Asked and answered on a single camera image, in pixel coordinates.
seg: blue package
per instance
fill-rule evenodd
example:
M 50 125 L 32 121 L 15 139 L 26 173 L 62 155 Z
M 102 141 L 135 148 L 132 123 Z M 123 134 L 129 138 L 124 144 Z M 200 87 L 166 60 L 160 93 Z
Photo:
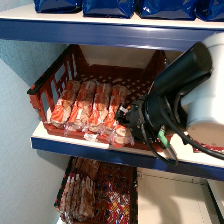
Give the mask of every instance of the blue package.
M 83 0 L 84 16 L 130 18 L 137 0 Z
M 195 20 L 197 0 L 139 0 L 142 18 Z
M 81 9 L 82 0 L 34 0 L 36 12 L 63 13 Z
M 196 15 L 204 21 L 224 21 L 224 0 L 199 0 Z

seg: cabinet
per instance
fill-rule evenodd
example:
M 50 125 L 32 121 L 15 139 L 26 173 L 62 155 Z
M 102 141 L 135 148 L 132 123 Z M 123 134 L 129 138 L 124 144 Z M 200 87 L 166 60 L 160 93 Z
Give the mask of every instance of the cabinet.
M 195 21 L 130 20 L 83 18 L 82 13 L 37 14 L 33 4 L 0 13 L 0 38 L 23 41 L 76 43 L 144 49 L 185 51 L 197 41 L 224 31 L 224 23 Z M 224 163 L 207 155 L 193 154 L 177 139 L 178 167 L 123 148 L 115 150 L 101 143 L 88 143 L 49 136 L 38 126 L 31 137 L 32 147 L 107 162 L 158 169 L 168 172 L 224 180 Z

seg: orange package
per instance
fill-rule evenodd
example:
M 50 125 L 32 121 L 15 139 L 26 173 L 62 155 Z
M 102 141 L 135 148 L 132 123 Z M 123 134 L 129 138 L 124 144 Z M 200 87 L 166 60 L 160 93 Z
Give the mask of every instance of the orange package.
M 65 89 L 52 112 L 50 119 L 52 125 L 57 128 L 64 127 L 71 114 L 72 105 L 75 102 L 79 89 L 80 82 L 78 81 L 70 80 L 66 83 Z
M 92 112 L 95 90 L 95 81 L 87 81 L 82 83 L 78 97 L 66 125 L 65 135 L 68 131 L 82 130 L 85 125 L 89 124 L 89 117 Z
M 103 124 L 105 134 L 110 134 L 113 128 L 117 125 L 117 122 L 114 120 L 114 116 L 119 105 L 121 103 L 125 104 L 125 98 L 127 97 L 128 93 L 128 89 L 124 86 L 117 85 L 113 87 L 110 99 L 109 113 Z
M 102 124 L 108 114 L 111 89 L 110 84 L 97 83 L 93 112 L 89 119 L 89 130 L 92 132 L 99 133 L 102 129 Z

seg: sausage package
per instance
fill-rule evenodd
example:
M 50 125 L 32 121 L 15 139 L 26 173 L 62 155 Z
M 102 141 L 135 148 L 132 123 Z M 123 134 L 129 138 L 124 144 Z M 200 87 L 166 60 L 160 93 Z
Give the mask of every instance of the sausage package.
M 99 133 L 102 130 L 102 124 L 108 115 L 111 90 L 110 84 L 97 83 L 93 111 L 89 119 L 89 130 L 92 132 Z
M 95 184 L 86 176 L 83 178 L 82 190 L 81 190 L 81 203 L 79 207 L 79 221 L 86 219 L 92 219 L 94 216 L 95 208 Z
M 100 162 L 92 159 L 84 159 L 81 170 L 86 173 L 91 180 L 95 180 L 97 172 L 100 166 Z
M 77 93 L 80 89 L 80 82 L 70 80 L 66 83 L 65 89 L 62 92 L 54 111 L 52 112 L 50 121 L 57 128 L 63 128 L 71 114 L 72 105 L 75 102 Z
M 67 135 L 69 131 L 81 131 L 83 127 L 89 125 L 95 89 L 95 81 L 87 81 L 82 83 L 78 97 L 75 101 L 70 118 L 65 128 L 65 135 Z
M 134 138 L 132 137 L 130 129 L 120 124 L 113 129 L 107 140 L 115 148 L 123 147 L 129 143 L 134 145 Z
M 109 113 L 103 124 L 103 134 L 110 134 L 113 128 L 117 125 L 114 117 L 117 109 L 121 103 L 125 104 L 125 98 L 129 94 L 126 87 L 116 85 L 112 89 L 112 95 L 110 99 Z

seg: black cable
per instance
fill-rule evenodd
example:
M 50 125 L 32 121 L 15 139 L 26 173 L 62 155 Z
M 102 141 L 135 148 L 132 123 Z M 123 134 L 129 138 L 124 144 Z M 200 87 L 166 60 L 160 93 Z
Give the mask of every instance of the black cable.
M 177 166 L 178 159 L 177 159 L 176 153 L 172 150 L 172 148 L 169 148 L 169 152 L 170 152 L 171 156 L 174 158 L 174 161 L 173 160 L 168 160 L 168 159 L 164 158 L 163 156 L 161 156 L 160 154 L 158 154 L 155 151 L 155 149 L 153 148 L 151 142 L 148 141 L 148 138 L 147 138 L 146 133 L 145 133 L 145 128 L 144 128 L 145 119 L 144 119 L 144 116 L 142 114 L 142 105 L 143 105 L 143 103 L 144 103 L 143 100 L 139 101 L 138 112 L 139 112 L 139 118 L 140 118 L 140 122 L 141 122 L 140 126 L 141 126 L 142 135 L 144 137 L 144 140 L 145 140 L 147 146 L 152 151 L 152 153 L 154 154 L 155 157 L 159 158 L 160 160 L 162 160 L 163 162 L 165 162 L 167 164 L 170 164 L 170 165 L 173 165 L 173 166 Z
M 168 160 L 168 159 L 164 158 L 163 156 L 161 156 L 159 153 L 157 153 L 155 151 L 155 149 L 153 148 L 151 142 L 149 142 L 147 137 L 146 137 L 144 124 L 141 125 L 141 130 L 142 130 L 142 135 L 144 137 L 144 140 L 145 140 L 147 146 L 152 151 L 152 153 L 153 153 L 153 155 L 155 157 L 157 157 L 158 159 L 162 160 L 163 162 L 165 162 L 167 164 L 170 164 L 170 165 L 173 165 L 173 166 L 177 166 L 178 165 L 178 159 L 177 159 L 176 153 L 171 148 L 169 148 L 169 152 L 171 153 L 172 157 L 174 158 L 174 161 L 173 160 Z
M 198 150 L 213 156 L 215 158 L 218 159 L 222 159 L 224 160 L 224 154 L 216 152 L 216 151 L 212 151 L 210 149 L 207 149 L 199 144 L 197 144 L 196 142 L 194 142 L 193 140 L 191 140 L 189 137 L 187 137 L 178 127 L 176 127 L 174 125 L 174 123 L 170 120 L 170 118 L 167 116 L 165 110 L 164 110 L 164 106 L 163 106 L 163 98 L 161 98 L 160 96 L 158 96 L 158 102 L 160 105 L 160 112 L 163 116 L 163 118 L 166 120 L 167 124 L 169 125 L 169 127 L 171 129 L 173 129 L 174 132 L 176 132 L 185 142 L 189 143 L 190 145 L 192 145 L 193 147 L 197 148 Z

